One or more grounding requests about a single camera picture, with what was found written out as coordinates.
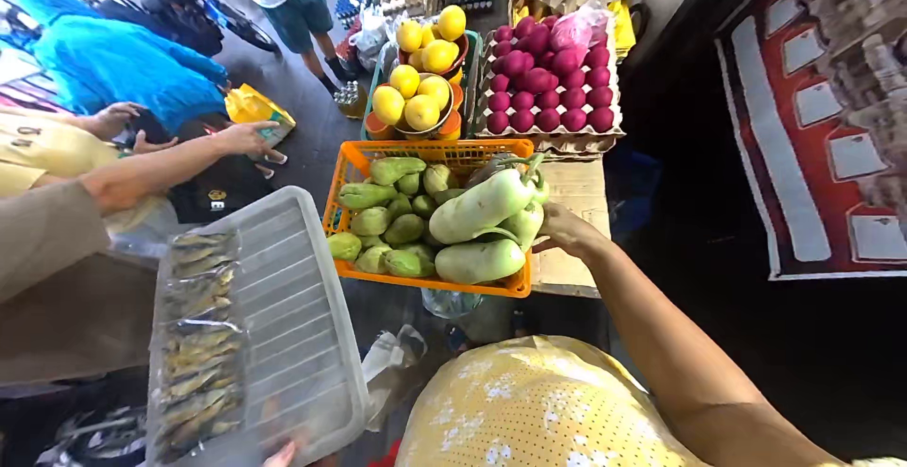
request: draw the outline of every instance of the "orange plastic basket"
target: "orange plastic basket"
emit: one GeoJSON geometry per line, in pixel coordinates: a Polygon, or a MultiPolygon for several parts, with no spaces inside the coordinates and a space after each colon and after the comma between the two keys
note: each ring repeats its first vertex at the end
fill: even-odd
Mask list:
{"type": "MultiPolygon", "coordinates": [[[[340,145],[334,181],[327,195],[325,218],[322,226],[329,237],[334,233],[349,231],[352,214],[336,200],[340,188],[348,182],[361,182],[368,178],[368,168],[373,160],[385,157],[417,157],[425,162],[443,163],[465,184],[470,174],[485,165],[494,154],[513,152],[518,157],[532,155],[532,142],[527,139],[488,139],[486,141],[346,141],[340,145]]],[[[386,274],[359,272],[351,262],[334,260],[337,274],[342,277],[367,279],[379,283],[405,287],[435,288],[485,294],[489,296],[526,297],[531,289],[530,256],[520,272],[498,284],[455,285],[435,277],[397,277],[386,274]]]]}

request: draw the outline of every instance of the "shorts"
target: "shorts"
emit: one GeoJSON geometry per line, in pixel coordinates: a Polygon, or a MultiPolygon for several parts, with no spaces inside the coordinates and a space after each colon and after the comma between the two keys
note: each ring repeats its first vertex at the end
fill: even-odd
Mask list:
{"type": "Polygon", "coordinates": [[[334,28],[326,0],[286,0],[274,8],[262,9],[280,40],[296,54],[312,50],[311,33],[328,33],[334,28]]]}

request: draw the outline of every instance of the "pink egg tray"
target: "pink egg tray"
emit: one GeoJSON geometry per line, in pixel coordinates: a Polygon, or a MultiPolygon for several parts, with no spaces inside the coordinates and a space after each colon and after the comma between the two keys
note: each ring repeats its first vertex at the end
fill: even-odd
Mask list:
{"type": "MultiPolygon", "coordinates": [[[[613,33],[613,18],[608,22],[608,35],[613,33]]],[[[487,38],[486,51],[484,54],[484,65],[482,68],[482,82],[480,84],[479,91],[479,100],[476,104],[476,111],[479,113],[476,115],[476,124],[475,124],[475,136],[477,137],[525,137],[531,139],[536,145],[536,150],[538,151],[554,151],[561,152],[565,154],[581,154],[581,153],[591,153],[591,152],[604,152],[614,146],[615,142],[619,137],[625,136],[623,130],[620,129],[620,123],[623,120],[623,115],[620,111],[620,106],[618,105],[620,91],[618,88],[618,75],[617,75],[617,64],[614,51],[614,41],[613,38],[608,36],[605,41],[602,41],[600,44],[605,44],[604,47],[608,49],[608,63],[604,66],[607,69],[607,80],[602,82],[604,79],[604,72],[598,71],[597,76],[594,79],[590,79],[590,74],[592,73],[592,68],[589,65],[583,65],[581,71],[583,74],[583,84],[579,88],[582,91],[572,91],[569,99],[565,99],[565,92],[567,89],[560,84],[554,91],[558,94],[559,102],[575,102],[582,104],[578,107],[579,110],[582,110],[587,115],[587,119],[591,118],[591,114],[595,109],[607,109],[610,111],[612,120],[609,127],[602,129],[602,125],[599,125],[599,130],[596,130],[595,127],[589,125],[588,123],[583,127],[574,129],[568,129],[563,123],[557,125],[554,128],[543,129],[539,125],[533,123],[531,127],[527,130],[520,131],[515,129],[512,125],[508,125],[504,128],[503,131],[495,133],[489,129],[488,123],[489,118],[494,114],[495,111],[490,107],[489,102],[492,101],[492,98],[495,95],[493,88],[493,79],[497,74],[493,71],[494,61],[498,58],[494,56],[495,47],[499,43],[507,42],[495,42],[493,39],[493,33],[490,33],[487,38]],[[599,95],[595,99],[595,104],[599,106],[595,108],[593,105],[585,102],[585,97],[589,94],[593,87],[588,84],[590,81],[599,85],[599,87],[607,87],[610,91],[609,93],[609,102],[602,104],[602,97],[599,95]]],[[[514,93],[511,90],[505,91],[505,93],[513,99],[514,96],[518,93],[514,93]]],[[[559,115],[564,115],[568,109],[559,104],[554,108],[559,115]]],[[[542,111],[538,105],[533,104],[530,108],[527,109],[529,113],[532,114],[533,119],[537,119],[537,115],[542,111]]],[[[504,110],[504,113],[509,117],[510,120],[514,118],[514,115],[517,115],[516,108],[511,105],[504,110]]]]}

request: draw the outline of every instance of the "clear plastic container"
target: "clear plastic container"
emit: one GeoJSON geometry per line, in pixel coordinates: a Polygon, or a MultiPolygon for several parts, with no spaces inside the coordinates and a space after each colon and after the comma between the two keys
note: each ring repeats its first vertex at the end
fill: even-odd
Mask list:
{"type": "MultiPolygon", "coordinates": [[[[199,233],[239,232],[239,269],[230,297],[248,340],[238,430],[200,444],[169,465],[260,465],[288,440],[308,465],[352,442],[365,429],[368,390],[334,261],[312,196],[283,187],[199,233]]],[[[155,296],[149,401],[163,366],[161,299],[171,268],[162,261],[155,296]]],[[[149,405],[148,461],[162,409],[149,405]]]]}

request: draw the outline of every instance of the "pink plastic bag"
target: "pink plastic bag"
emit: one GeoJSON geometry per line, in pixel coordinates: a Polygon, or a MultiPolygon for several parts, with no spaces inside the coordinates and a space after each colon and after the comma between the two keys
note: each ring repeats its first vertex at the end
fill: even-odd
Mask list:
{"type": "Polygon", "coordinates": [[[577,48],[585,55],[589,47],[606,38],[608,9],[598,0],[586,1],[580,9],[554,23],[551,29],[551,48],[561,51],[577,48]]]}

